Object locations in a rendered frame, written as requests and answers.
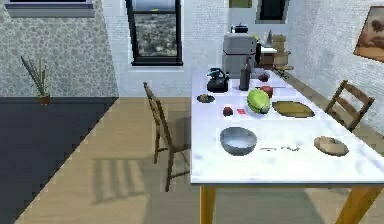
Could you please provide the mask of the dark grey bottle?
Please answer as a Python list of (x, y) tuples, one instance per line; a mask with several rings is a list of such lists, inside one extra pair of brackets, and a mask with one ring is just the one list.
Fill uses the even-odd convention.
[(240, 73), (239, 89), (241, 91), (247, 91), (249, 89), (251, 73), (252, 68), (250, 66), (250, 57), (246, 56), (244, 67), (241, 69)]

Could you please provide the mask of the black kettle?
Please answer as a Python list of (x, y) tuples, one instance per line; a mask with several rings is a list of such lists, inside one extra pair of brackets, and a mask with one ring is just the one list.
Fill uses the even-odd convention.
[(225, 93), (228, 91), (229, 76), (221, 68), (211, 68), (208, 76), (207, 90), (212, 93)]

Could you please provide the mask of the brown wooden chair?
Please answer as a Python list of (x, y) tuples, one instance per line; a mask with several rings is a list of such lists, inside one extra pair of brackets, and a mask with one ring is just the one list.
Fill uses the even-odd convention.
[[(157, 164), (159, 153), (167, 151), (167, 174), (164, 191), (170, 190), (171, 180), (190, 173), (190, 164), (185, 152), (190, 149), (190, 144), (185, 141), (184, 137), (178, 137), (178, 123), (176, 121), (169, 122), (164, 114), (161, 100), (155, 96), (147, 82), (143, 83), (143, 88), (147, 96), (149, 108), (151, 109), (155, 124), (155, 141), (153, 163)], [(173, 172), (175, 155), (179, 153), (182, 156), (184, 170), (181, 172)]]
[[(357, 110), (351, 103), (341, 96), (341, 93), (346, 90), (362, 103), (362, 107)], [(333, 95), (332, 99), (326, 106), (324, 112), (334, 118), (339, 124), (343, 125), (347, 130), (353, 132), (356, 126), (360, 123), (364, 115), (374, 103), (375, 99), (369, 97), (362, 90), (350, 84), (347, 80), (343, 80)], [(346, 123), (344, 119), (333, 109), (338, 103), (352, 118), (350, 123)]]

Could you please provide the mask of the tan wooden stool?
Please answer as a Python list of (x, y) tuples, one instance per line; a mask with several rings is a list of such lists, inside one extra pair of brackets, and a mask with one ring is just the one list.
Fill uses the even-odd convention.
[(288, 70), (293, 70), (294, 67), (290, 66), (288, 63), (290, 51), (285, 49), (286, 37), (284, 35), (273, 35), (272, 36), (272, 48), (277, 51), (274, 56), (273, 69), (277, 74), (286, 78), (286, 72)]

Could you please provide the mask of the brown framed wall picture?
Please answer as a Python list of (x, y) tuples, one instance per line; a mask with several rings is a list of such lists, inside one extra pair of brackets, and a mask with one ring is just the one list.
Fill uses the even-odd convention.
[(384, 6), (371, 6), (354, 54), (384, 63)]

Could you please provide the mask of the potted green house plant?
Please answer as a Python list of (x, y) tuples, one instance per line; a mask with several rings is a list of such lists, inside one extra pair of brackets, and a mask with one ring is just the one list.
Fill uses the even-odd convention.
[(42, 106), (49, 105), (51, 103), (51, 97), (47, 91), (46, 62), (42, 58), (39, 58), (38, 63), (35, 63), (32, 59), (26, 60), (23, 56), (21, 56), (21, 61), (36, 87), (39, 103)]

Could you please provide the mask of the tan round plate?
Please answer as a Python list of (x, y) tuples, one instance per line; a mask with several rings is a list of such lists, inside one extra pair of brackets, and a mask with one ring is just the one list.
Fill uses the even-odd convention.
[(332, 137), (319, 136), (314, 139), (314, 146), (324, 154), (330, 156), (345, 156), (349, 153), (348, 147)]

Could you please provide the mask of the white dining table wooden legs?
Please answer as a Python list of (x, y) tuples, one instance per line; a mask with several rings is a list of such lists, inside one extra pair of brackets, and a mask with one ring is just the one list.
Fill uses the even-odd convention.
[[(315, 113), (309, 118), (289, 118), (271, 109), (254, 114), (247, 107), (247, 94), (232, 79), (226, 93), (212, 103), (200, 103), (207, 78), (192, 77), (190, 181), (200, 186), (200, 224), (212, 224), (218, 187), (340, 187), (351, 190), (335, 224), (358, 224), (384, 189), (384, 157), (334, 121), (322, 109), (272, 73), (267, 84), (274, 88), (272, 99), (297, 101)], [(223, 109), (231, 107), (232, 116)], [(246, 114), (238, 114), (244, 109)], [(220, 132), (242, 127), (257, 136), (255, 149), (245, 156), (232, 156), (220, 143)], [(345, 156), (330, 156), (314, 146), (319, 136), (332, 137), (349, 149)], [(299, 151), (281, 149), (299, 146)], [(275, 151), (261, 151), (273, 147)]]

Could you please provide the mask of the grey fridge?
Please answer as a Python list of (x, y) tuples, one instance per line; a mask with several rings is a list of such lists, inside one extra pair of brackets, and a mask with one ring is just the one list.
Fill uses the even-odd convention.
[(224, 35), (222, 70), (231, 79), (239, 79), (241, 70), (249, 59), (250, 71), (254, 72), (258, 41), (247, 33), (227, 33)]

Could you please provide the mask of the dark framed window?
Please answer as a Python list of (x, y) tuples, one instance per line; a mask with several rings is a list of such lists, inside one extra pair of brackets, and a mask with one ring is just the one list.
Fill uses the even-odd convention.
[(258, 0), (256, 23), (284, 24), (288, 6), (289, 0)]

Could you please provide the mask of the grey framed window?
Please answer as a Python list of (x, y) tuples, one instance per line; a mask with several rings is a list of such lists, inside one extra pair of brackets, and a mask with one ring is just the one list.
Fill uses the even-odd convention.
[(92, 18), (94, 0), (3, 0), (12, 18)]

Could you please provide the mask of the grey metal bowl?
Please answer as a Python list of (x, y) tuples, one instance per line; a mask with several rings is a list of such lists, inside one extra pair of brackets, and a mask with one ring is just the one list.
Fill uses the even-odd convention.
[(220, 132), (220, 143), (230, 155), (245, 156), (254, 150), (257, 136), (246, 128), (228, 127)]

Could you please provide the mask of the black framed window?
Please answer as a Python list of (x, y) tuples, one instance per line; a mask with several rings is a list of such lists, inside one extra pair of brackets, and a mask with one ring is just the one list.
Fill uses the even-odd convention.
[(133, 66), (182, 66), (181, 0), (125, 0)]

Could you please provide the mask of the green lettuce head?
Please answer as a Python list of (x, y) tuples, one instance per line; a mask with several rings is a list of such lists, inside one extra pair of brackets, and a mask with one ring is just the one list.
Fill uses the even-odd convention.
[(270, 109), (269, 95), (261, 89), (253, 89), (247, 96), (248, 107), (255, 113), (267, 114)]

